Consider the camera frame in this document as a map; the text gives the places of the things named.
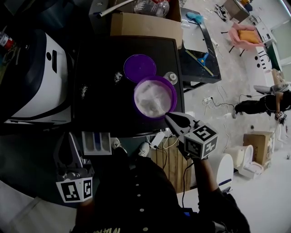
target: power outlet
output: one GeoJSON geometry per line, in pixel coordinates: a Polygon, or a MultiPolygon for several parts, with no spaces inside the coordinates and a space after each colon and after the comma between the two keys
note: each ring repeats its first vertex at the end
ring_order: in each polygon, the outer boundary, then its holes
{"type": "Polygon", "coordinates": [[[204,103],[208,103],[211,101],[211,99],[212,99],[212,96],[205,98],[203,101],[204,103]]]}

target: plastic bottle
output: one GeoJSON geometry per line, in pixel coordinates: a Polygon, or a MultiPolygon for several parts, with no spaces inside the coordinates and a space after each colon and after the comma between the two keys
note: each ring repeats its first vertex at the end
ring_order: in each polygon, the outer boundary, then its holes
{"type": "Polygon", "coordinates": [[[138,0],[134,12],[136,14],[151,15],[164,18],[170,9],[167,0],[138,0]]]}
{"type": "Polygon", "coordinates": [[[0,32],[0,45],[9,51],[15,46],[15,42],[6,33],[0,32]]]}

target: chair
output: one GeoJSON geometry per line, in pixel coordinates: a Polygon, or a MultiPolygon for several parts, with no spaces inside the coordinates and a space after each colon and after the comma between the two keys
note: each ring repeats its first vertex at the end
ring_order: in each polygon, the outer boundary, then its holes
{"type": "Polygon", "coordinates": [[[231,29],[229,30],[229,32],[222,32],[221,34],[224,33],[229,33],[229,36],[231,37],[231,42],[233,43],[233,47],[231,48],[231,50],[234,47],[237,48],[242,48],[243,51],[241,52],[240,56],[242,55],[242,53],[245,50],[249,50],[249,49],[254,49],[255,47],[264,47],[265,45],[263,44],[262,40],[260,39],[259,34],[256,31],[256,27],[255,26],[251,26],[251,25],[240,25],[237,23],[234,23],[231,27],[231,29]],[[238,36],[238,31],[239,30],[249,30],[249,31],[254,31],[257,39],[259,40],[259,44],[253,44],[250,43],[248,41],[241,41],[240,37],[238,36]]]}

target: person in black pants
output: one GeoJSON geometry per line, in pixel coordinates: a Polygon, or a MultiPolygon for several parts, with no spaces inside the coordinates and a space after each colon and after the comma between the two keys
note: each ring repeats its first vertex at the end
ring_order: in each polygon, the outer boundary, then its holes
{"type": "Polygon", "coordinates": [[[141,145],[136,168],[129,170],[126,150],[117,138],[111,140],[114,155],[95,200],[79,206],[73,233],[250,232],[234,198],[218,188],[207,159],[194,163],[200,212],[193,213],[179,206],[163,169],[147,157],[148,143],[141,145]]]}
{"type": "Polygon", "coordinates": [[[274,112],[275,119],[278,119],[281,111],[290,109],[291,91],[276,92],[275,95],[264,96],[259,101],[247,100],[235,105],[232,117],[236,119],[236,115],[239,112],[245,112],[247,114],[267,112],[269,116],[274,112]]]}

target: black shirt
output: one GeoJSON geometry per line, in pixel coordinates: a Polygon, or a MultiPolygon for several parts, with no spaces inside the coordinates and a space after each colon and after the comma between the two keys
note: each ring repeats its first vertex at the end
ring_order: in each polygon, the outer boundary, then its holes
{"type": "Polygon", "coordinates": [[[112,177],[101,181],[95,196],[95,216],[90,224],[75,226],[74,233],[215,233],[214,222],[223,223],[229,231],[250,232],[230,194],[217,189],[199,197],[200,212],[186,215],[163,170],[150,158],[140,157],[138,161],[126,180],[122,172],[114,177],[114,185],[108,182],[112,177]]]}
{"type": "MultiPolygon", "coordinates": [[[[266,103],[267,110],[274,112],[276,111],[276,96],[267,95],[263,98],[266,103]]],[[[288,111],[291,109],[291,91],[283,92],[283,99],[280,102],[280,111],[288,111]]]]}

